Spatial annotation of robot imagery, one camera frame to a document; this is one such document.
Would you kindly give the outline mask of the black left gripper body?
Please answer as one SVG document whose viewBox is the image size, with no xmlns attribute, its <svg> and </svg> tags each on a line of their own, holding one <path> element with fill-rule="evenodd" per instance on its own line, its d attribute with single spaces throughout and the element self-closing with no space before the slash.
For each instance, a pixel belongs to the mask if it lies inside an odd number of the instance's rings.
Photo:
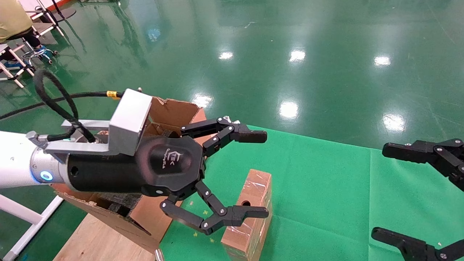
<svg viewBox="0 0 464 261">
<path fill-rule="evenodd" d="M 77 191 L 187 198 L 204 178 L 204 161 L 203 147 L 189 136 L 152 136 L 133 156 L 71 154 L 67 169 Z"/>
</svg>

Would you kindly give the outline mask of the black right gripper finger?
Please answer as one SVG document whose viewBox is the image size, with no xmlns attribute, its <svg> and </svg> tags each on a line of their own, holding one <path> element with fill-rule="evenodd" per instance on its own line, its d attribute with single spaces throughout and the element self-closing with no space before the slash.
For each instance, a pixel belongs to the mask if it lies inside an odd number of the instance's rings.
<svg viewBox="0 0 464 261">
<path fill-rule="evenodd" d="M 425 241 L 381 227 L 372 229 L 372 238 L 398 248 L 405 261 L 456 261 L 464 256 L 464 240 L 437 249 Z"/>
<path fill-rule="evenodd" d="M 416 140 L 412 144 L 386 143 L 383 156 L 414 163 L 428 163 L 441 175 L 464 190 L 464 142 L 451 139 L 443 142 Z"/>
</svg>

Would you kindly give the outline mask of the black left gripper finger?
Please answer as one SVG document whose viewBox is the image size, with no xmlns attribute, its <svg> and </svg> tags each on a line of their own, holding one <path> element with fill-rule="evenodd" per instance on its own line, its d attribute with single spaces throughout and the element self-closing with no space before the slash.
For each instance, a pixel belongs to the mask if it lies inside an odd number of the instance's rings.
<svg viewBox="0 0 464 261">
<path fill-rule="evenodd" d="M 226 117 L 199 121 L 181 127 L 181 136 L 193 139 L 210 136 L 203 144 L 203 155 L 210 157 L 232 141 L 262 144 L 268 134 L 264 130 L 249 129 L 246 124 L 233 123 Z"/>
<path fill-rule="evenodd" d="M 265 219 L 269 216 L 269 211 L 265 207 L 238 205 L 225 207 L 202 181 L 196 183 L 194 191 L 213 211 L 208 218 L 204 219 L 176 206 L 178 197 L 175 195 L 169 195 L 162 201 L 160 208 L 168 217 L 205 235 L 210 235 L 222 227 L 240 227 L 247 218 Z"/>
</svg>

